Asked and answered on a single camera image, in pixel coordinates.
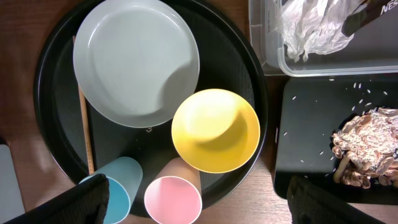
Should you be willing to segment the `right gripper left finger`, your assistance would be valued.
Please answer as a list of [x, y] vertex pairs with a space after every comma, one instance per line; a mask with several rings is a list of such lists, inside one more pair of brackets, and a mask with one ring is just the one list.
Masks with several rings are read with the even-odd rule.
[[109, 202], [109, 180], [96, 174], [8, 224], [103, 223]]

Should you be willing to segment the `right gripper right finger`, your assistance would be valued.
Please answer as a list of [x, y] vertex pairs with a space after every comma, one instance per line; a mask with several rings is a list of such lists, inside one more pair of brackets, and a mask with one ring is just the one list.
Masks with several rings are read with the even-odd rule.
[[293, 224], [383, 224], [303, 177], [291, 178], [287, 202]]

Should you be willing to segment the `wooden chopstick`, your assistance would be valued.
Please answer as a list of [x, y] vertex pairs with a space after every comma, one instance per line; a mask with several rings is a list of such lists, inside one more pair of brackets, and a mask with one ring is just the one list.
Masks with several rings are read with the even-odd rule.
[[87, 108], [86, 108], [86, 99], [85, 96], [78, 86], [78, 94], [80, 100], [80, 111], [81, 111], [81, 120], [83, 125], [83, 134], [85, 139], [85, 149], [88, 163], [88, 173], [89, 175], [93, 174], [95, 171], [94, 161], [93, 161], [93, 153], [91, 148], [91, 139], [90, 139], [90, 127], [88, 122]]

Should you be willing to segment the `blue cup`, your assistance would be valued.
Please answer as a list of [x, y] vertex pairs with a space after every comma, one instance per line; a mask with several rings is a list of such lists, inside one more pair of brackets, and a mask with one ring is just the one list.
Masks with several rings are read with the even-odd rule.
[[139, 189], [143, 171], [140, 164], [130, 157], [119, 157], [85, 177], [80, 183], [96, 174], [104, 174], [109, 180], [109, 202], [104, 223], [119, 223], [130, 212]]

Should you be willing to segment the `food scraps pile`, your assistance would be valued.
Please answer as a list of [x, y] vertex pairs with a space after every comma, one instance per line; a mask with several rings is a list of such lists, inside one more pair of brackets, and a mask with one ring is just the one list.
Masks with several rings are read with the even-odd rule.
[[368, 189], [371, 182], [397, 187], [397, 110], [375, 108], [347, 121], [331, 136], [340, 159], [336, 183]]

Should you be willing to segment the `pink cup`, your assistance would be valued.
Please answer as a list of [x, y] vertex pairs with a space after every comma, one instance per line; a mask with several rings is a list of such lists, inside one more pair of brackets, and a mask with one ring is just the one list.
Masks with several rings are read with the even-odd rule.
[[144, 205], [157, 223], [193, 223], [203, 207], [199, 170], [172, 159], [147, 187]]

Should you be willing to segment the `yellow bowl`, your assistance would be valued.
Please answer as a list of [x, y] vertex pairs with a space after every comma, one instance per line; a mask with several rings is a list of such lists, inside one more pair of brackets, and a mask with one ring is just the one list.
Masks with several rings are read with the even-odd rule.
[[171, 135], [187, 164], [202, 172], [221, 174], [242, 167], [252, 158], [261, 127], [254, 108], [242, 96], [207, 89], [178, 107]]

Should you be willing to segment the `grey plate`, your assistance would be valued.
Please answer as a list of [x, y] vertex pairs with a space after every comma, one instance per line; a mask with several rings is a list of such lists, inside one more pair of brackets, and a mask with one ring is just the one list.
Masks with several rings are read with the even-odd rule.
[[106, 0], [81, 23], [73, 46], [77, 82], [91, 106], [123, 126], [171, 120], [200, 73], [195, 38], [159, 0]]

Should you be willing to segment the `white napkin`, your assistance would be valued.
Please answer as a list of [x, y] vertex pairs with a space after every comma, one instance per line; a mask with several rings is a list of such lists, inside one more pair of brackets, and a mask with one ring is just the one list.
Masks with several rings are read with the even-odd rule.
[[309, 54], [328, 55], [344, 49], [353, 36], [342, 33], [344, 21], [361, 0], [289, 0], [280, 9], [279, 31], [294, 62]]

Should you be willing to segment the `gold snack wrapper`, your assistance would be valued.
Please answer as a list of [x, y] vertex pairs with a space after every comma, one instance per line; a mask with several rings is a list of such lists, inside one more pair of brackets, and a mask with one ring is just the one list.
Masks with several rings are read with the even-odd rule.
[[346, 37], [366, 26], [378, 17], [397, 7], [397, 0], [366, 0], [344, 21], [341, 29]]

